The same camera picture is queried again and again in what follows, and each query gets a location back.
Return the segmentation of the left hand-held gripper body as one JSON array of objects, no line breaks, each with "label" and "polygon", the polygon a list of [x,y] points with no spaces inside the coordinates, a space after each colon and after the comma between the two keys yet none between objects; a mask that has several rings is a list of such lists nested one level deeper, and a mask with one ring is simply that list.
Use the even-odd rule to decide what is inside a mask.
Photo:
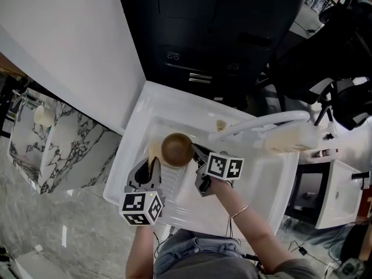
[{"label": "left hand-held gripper body", "polygon": [[130,226],[154,226],[162,216],[165,197],[160,187],[125,186],[120,197],[119,214]]}]

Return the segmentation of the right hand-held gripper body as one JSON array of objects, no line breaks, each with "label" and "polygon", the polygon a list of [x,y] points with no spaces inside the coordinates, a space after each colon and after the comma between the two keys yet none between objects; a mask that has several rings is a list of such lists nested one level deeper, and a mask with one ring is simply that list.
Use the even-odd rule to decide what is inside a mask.
[{"label": "right hand-held gripper body", "polygon": [[196,171],[195,186],[201,197],[212,195],[211,178],[222,181],[235,181],[241,178],[244,158],[231,156],[225,153],[211,152],[199,169]]}]

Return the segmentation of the yellow sponge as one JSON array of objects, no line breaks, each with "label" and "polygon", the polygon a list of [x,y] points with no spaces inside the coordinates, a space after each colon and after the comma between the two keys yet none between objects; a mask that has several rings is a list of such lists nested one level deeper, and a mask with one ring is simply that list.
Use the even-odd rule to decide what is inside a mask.
[{"label": "yellow sponge", "polygon": [[148,169],[151,170],[152,161],[157,157],[160,163],[163,163],[161,143],[159,141],[152,141],[148,147]]}]

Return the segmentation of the brown bowl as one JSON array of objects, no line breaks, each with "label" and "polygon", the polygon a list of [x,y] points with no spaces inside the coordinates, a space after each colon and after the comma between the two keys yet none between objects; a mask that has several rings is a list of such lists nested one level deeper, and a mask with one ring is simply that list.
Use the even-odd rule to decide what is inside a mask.
[{"label": "brown bowl", "polygon": [[161,144],[164,161],[174,167],[186,166],[195,153],[191,139],[182,133],[168,135]]}]

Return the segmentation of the person's left forearm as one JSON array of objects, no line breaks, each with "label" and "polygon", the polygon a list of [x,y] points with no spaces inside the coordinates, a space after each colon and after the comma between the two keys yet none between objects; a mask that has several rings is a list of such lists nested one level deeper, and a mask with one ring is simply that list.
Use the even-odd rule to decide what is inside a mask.
[{"label": "person's left forearm", "polygon": [[136,228],[126,264],[126,279],[153,279],[153,239],[153,227]]}]

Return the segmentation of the person's right forearm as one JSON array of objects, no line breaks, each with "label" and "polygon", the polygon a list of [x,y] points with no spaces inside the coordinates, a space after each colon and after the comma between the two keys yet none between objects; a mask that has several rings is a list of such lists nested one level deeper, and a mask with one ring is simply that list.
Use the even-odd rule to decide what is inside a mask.
[{"label": "person's right forearm", "polygon": [[211,180],[210,189],[234,220],[266,272],[273,274],[278,266],[294,259],[293,254],[277,240],[265,220],[246,204],[228,182],[215,178]]}]

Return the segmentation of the white sink basin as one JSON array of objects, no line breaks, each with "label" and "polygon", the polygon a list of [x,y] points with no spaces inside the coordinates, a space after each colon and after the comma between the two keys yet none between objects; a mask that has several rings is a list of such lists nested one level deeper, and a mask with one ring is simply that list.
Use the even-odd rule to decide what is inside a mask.
[{"label": "white sink basin", "polygon": [[[226,105],[146,82],[114,159],[103,192],[105,200],[119,205],[130,170],[146,157],[148,149],[160,145],[169,134],[183,133],[213,151],[226,151],[245,159],[234,189],[277,231],[291,194],[299,155],[255,148],[259,136],[254,131],[217,142],[208,140],[219,120],[232,126],[250,118]],[[215,196],[199,194],[195,186],[197,168],[195,162],[178,169],[162,166],[161,188],[166,203],[158,222],[223,237],[228,233],[228,214]]]}]

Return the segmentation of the person's blue jeans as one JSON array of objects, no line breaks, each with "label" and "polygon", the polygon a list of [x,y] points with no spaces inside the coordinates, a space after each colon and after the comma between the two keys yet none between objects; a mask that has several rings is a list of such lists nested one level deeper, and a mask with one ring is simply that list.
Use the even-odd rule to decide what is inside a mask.
[{"label": "person's blue jeans", "polygon": [[178,230],[162,246],[154,264],[154,276],[158,279],[176,263],[192,255],[213,254],[244,258],[234,239]]}]

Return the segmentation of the white arched faucet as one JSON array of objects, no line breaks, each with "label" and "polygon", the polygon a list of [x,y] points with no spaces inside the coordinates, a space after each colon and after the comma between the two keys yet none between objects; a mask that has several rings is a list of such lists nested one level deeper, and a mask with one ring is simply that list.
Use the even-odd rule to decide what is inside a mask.
[{"label": "white arched faucet", "polygon": [[308,121],[310,119],[310,114],[303,110],[292,110],[281,113],[274,113],[270,115],[265,115],[261,117],[255,117],[238,124],[234,124],[230,127],[225,128],[222,131],[211,133],[208,135],[208,140],[210,142],[215,142],[222,140],[225,137],[231,136],[233,134],[239,134],[245,130],[266,126],[275,123],[285,123],[289,121]]}]

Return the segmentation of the marble pattern sink unit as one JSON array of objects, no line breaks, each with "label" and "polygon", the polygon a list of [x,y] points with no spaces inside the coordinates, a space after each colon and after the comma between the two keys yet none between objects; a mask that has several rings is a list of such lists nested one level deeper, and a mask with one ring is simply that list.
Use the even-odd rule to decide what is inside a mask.
[{"label": "marble pattern sink unit", "polygon": [[[38,106],[52,109],[51,127],[34,122]],[[68,104],[27,89],[11,103],[16,111],[7,156],[39,193],[107,182],[122,136]]]}]

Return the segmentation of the orange label soap bottle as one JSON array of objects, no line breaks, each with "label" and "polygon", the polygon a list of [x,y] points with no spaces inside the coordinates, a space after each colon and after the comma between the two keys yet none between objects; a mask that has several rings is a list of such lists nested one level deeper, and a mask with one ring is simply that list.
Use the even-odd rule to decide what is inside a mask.
[{"label": "orange label soap bottle", "polygon": [[293,121],[270,130],[263,147],[276,153],[302,152],[317,149],[321,141],[337,137],[333,122],[324,128],[305,121]]}]

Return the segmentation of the black metal stand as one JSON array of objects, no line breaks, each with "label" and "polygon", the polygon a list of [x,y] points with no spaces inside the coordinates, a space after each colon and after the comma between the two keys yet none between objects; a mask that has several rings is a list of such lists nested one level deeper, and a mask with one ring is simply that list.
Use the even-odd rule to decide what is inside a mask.
[{"label": "black metal stand", "polygon": [[329,174],[329,162],[298,165],[285,215],[315,225],[324,202]]}]

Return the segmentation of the person's grey shirt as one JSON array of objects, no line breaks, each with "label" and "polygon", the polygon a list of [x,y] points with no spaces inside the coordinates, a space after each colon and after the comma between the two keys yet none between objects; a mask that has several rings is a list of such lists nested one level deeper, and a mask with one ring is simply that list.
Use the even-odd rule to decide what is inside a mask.
[{"label": "person's grey shirt", "polygon": [[213,254],[185,258],[158,279],[320,279],[305,259],[291,259],[273,271],[260,271],[250,261]]}]

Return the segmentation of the cream cup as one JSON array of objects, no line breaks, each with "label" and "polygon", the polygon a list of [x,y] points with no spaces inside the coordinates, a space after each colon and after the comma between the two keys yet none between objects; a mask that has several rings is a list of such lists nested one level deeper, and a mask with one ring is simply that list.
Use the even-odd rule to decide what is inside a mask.
[{"label": "cream cup", "polygon": [[51,127],[55,121],[55,113],[52,109],[42,105],[38,106],[34,112],[34,122],[43,127]]}]

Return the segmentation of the small white sink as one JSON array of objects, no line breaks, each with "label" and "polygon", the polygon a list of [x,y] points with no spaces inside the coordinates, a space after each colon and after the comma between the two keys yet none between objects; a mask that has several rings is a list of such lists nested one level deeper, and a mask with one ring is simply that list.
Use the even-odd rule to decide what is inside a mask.
[{"label": "small white sink", "polygon": [[330,173],[319,218],[315,227],[337,227],[356,220],[364,180],[353,178],[360,171],[338,160],[330,162]]}]

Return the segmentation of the black cabinet machine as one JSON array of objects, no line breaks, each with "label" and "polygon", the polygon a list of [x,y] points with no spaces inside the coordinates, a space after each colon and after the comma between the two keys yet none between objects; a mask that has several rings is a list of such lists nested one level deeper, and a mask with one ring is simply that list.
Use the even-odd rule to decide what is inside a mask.
[{"label": "black cabinet machine", "polygon": [[148,81],[238,110],[303,0],[120,0]]}]

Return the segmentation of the black faucet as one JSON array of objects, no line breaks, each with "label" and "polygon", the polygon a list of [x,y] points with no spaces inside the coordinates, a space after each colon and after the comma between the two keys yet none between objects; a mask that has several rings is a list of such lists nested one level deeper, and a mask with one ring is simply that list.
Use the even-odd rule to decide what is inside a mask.
[{"label": "black faucet", "polygon": [[370,188],[370,180],[371,180],[371,171],[366,171],[366,172],[362,172],[362,173],[353,173],[352,174],[352,177],[351,177],[352,180],[359,180],[361,179],[362,180],[362,186],[361,186],[361,190],[364,190],[364,189],[369,189]]}]

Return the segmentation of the black mesh office chair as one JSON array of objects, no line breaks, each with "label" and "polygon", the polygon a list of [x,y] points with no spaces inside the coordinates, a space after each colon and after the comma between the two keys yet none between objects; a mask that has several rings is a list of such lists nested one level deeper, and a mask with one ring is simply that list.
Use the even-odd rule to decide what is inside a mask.
[{"label": "black mesh office chair", "polygon": [[339,0],[322,11],[324,26],[270,63],[259,90],[315,103],[332,81],[372,78],[372,0]]},{"label": "black mesh office chair", "polygon": [[329,121],[351,131],[360,127],[372,116],[372,81],[367,79],[355,84],[353,79],[326,78],[309,89],[312,100],[321,104],[321,111],[315,121],[319,125],[324,116]]}]

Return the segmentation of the black shelf rack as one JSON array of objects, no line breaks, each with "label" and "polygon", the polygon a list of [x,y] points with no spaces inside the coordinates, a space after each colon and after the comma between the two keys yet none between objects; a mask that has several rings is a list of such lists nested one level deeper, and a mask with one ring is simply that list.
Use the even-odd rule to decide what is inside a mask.
[{"label": "black shelf rack", "polygon": [[7,75],[4,81],[4,85],[0,90],[0,137],[10,138],[10,133],[3,130],[3,124],[7,119],[7,113],[14,95],[13,90],[23,93],[28,86],[28,79],[22,77],[20,80],[16,80],[10,75]]}]

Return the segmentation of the wooden cabinet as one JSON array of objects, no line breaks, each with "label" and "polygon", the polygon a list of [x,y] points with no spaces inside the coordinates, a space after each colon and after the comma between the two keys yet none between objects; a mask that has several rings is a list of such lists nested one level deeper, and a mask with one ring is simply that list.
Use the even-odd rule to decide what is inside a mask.
[{"label": "wooden cabinet", "polygon": [[16,65],[14,65],[7,57],[5,57],[0,52],[0,71],[13,78],[27,77],[27,74],[20,70]]}]

